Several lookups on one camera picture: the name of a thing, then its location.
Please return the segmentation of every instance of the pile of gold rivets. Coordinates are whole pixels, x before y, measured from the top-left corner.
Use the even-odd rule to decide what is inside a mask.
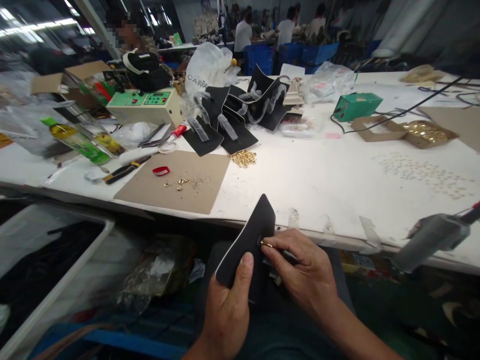
[[[178,180],[178,183],[181,185],[181,184],[185,184],[185,183],[188,183],[190,181],[190,179],[188,177],[186,178],[180,178],[180,180]],[[168,188],[169,186],[172,186],[172,184],[170,184],[168,181],[166,183],[163,184],[164,187]],[[182,187],[181,186],[177,186],[176,187],[177,191],[182,191]]]
[[[250,164],[257,163],[257,153],[248,150],[242,150],[227,156],[241,168],[247,168]]]
[[[444,131],[420,121],[409,122],[403,127],[410,134],[428,140],[431,143],[443,143],[449,139]]]

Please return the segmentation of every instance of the hand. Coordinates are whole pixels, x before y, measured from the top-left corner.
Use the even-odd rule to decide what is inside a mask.
[[[233,359],[240,351],[249,328],[249,288],[254,257],[246,252],[228,289],[211,277],[206,298],[203,331],[184,359]]]
[[[329,256],[296,229],[279,232],[263,239],[261,251],[270,259],[295,302],[312,318],[322,322],[337,306],[337,286]],[[280,254],[288,250],[299,261],[292,266]]]

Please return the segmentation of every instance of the gold grommet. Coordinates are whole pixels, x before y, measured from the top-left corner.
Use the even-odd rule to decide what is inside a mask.
[[[263,241],[263,240],[262,240],[262,241],[260,241],[260,244],[261,244],[261,245],[268,246],[268,247],[270,247],[270,248],[272,248],[272,249],[274,248],[274,247],[273,247],[272,245],[270,245],[268,242],[266,242],[266,241]]]

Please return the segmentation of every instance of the green machine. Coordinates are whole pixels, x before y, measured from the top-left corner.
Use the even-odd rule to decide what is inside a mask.
[[[342,95],[338,99],[333,116],[340,122],[352,122],[356,118],[371,116],[382,102],[374,93]]]
[[[146,93],[138,90],[116,92],[106,109],[122,125],[146,122],[157,125],[170,123],[177,127],[183,121],[180,96],[173,87]]]

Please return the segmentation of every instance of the green bottle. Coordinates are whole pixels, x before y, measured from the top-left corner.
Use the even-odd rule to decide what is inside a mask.
[[[50,128],[50,133],[55,139],[82,154],[95,165],[103,165],[110,161],[106,153],[100,151],[86,136],[79,133],[75,128],[57,123],[52,117],[46,117],[40,121]]]

